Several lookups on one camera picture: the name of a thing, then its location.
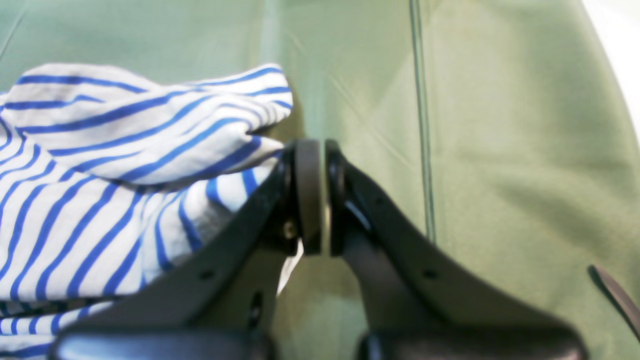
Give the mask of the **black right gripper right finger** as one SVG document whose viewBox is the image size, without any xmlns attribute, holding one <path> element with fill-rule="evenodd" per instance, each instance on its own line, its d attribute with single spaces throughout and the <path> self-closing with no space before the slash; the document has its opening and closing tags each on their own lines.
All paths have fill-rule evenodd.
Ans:
<svg viewBox="0 0 640 360">
<path fill-rule="evenodd" d="M 496 289 L 423 235 L 338 142 L 325 144 L 330 253 L 354 273 L 357 360 L 586 360 L 573 327 Z"/>
</svg>

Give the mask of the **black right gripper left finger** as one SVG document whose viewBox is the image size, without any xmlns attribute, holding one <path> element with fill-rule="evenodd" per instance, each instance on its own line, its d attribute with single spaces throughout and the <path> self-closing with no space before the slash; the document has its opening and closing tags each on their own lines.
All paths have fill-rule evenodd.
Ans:
<svg viewBox="0 0 640 360">
<path fill-rule="evenodd" d="M 321 146 L 298 139 L 206 245 L 135 295 L 60 332 L 50 360 L 272 360 L 286 260 L 322 250 Z"/>
</svg>

